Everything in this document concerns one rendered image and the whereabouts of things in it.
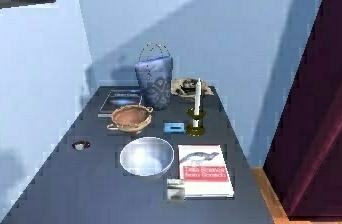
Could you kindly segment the dark grey table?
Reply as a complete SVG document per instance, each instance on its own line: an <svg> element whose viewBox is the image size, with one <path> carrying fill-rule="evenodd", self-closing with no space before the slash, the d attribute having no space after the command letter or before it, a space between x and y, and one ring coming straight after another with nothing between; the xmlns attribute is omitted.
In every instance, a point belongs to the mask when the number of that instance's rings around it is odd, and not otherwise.
<svg viewBox="0 0 342 224"><path fill-rule="evenodd" d="M191 103L173 97L168 109L156 111L143 135L172 146L221 146L234 187L227 199L192 199L170 203L166 181L178 175L172 166L161 177L128 174L119 154L132 136L107 129L98 116L109 88L99 88L61 142L36 173L0 224L274 224L218 95L206 96L201 137L167 134L167 122L186 122ZM88 141L82 151L72 148Z"/></svg>

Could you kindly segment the white candle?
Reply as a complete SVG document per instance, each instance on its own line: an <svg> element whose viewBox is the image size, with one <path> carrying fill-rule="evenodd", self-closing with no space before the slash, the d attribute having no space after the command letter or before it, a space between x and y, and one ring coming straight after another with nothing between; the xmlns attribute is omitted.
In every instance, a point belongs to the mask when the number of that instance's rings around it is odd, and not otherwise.
<svg viewBox="0 0 342 224"><path fill-rule="evenodd" d="M195 105L194 105L194 116L198 116L200 112L200 101L201 101L201 79L198 78L195 85ZM199 126L199 119L193 120L193 127L197 128Z"/></svg>

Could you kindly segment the dark red curtain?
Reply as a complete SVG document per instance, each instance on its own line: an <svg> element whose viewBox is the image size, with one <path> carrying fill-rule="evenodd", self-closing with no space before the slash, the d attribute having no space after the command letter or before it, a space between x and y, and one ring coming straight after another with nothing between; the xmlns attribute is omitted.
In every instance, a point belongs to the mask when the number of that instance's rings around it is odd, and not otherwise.
<svg viewBox="0 0 342 224"><path fill-rule="evenodd" d="M264 163L291 220L342 221L342 0L322 0Z"/></svg>

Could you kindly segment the small blue cassette box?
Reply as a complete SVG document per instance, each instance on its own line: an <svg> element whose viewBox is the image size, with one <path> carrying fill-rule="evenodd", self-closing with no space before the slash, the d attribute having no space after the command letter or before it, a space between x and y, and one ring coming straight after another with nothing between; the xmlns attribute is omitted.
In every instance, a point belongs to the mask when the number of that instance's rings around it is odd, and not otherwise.
<svg viewBox="0 0 342 224"><path fill-rule="evenodd" d="M184 133L185 124L181 122L169 122L164 124L164 131L166 133Z"/></svg>

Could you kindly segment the white and red book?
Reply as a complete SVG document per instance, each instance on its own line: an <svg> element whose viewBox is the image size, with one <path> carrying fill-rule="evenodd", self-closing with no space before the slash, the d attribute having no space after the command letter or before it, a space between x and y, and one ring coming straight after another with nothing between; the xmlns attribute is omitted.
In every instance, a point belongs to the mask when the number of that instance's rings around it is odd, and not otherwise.
<svg viewBox="0 0 342 224"><path fill-rule="evenodd" d="M233 197L234 190L219 145L179 145L179 176L185 197Z"/></svg>

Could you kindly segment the dark blue book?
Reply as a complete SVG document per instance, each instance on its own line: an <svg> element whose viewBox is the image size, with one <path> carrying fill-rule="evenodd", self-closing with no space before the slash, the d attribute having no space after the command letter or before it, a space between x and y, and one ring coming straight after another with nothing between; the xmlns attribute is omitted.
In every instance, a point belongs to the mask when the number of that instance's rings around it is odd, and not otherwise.
<svg viewBox="0 0 342 224"><path fill-rule="evenodd" d="M119 109L122 106L140 105L141 102L142 96L139 90L111 90L103 102L98 116L110 117L116 109Z"/></svg>

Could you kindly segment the brown two-handled clay bowl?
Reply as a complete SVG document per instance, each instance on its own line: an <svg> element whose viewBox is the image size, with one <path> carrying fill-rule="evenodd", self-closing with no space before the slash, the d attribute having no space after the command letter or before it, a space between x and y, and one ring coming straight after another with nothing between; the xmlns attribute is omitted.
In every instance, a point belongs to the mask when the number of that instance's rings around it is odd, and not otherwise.
<svg viewBox="0 0 342 224"><path fill-rule="evenodd" d="M126 105L116 109L111 115L108 130L137 134L152 121L152 107Z"/></svg>

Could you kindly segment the small black and white watch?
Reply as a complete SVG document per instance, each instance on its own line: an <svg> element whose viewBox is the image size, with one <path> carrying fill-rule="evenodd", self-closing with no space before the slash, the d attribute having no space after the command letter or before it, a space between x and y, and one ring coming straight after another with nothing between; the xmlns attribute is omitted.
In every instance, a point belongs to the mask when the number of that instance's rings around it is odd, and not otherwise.
<svg viewBox="0 0 342 224"><path fill-rule="evenodd" d="M72 144L72 148L77 151L82 151L89 147L90 147L90 143L88 141L77 141Z"/></svg>

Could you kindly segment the blue patterned handbag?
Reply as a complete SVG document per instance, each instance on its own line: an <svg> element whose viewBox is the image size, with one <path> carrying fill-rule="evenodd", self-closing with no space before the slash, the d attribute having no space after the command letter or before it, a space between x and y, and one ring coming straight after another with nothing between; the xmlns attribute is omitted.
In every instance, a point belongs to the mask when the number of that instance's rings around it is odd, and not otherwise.
<svg viewBox="0 0 342 224"><path fill-rule="evenodd" d="M146 48L150 48L150 52L157 48L162 55L141 59ZM166 46L152 42L143 47L139 57L135 73L144 102L154 110L164 110L171 101L173 58Z"/></svg>

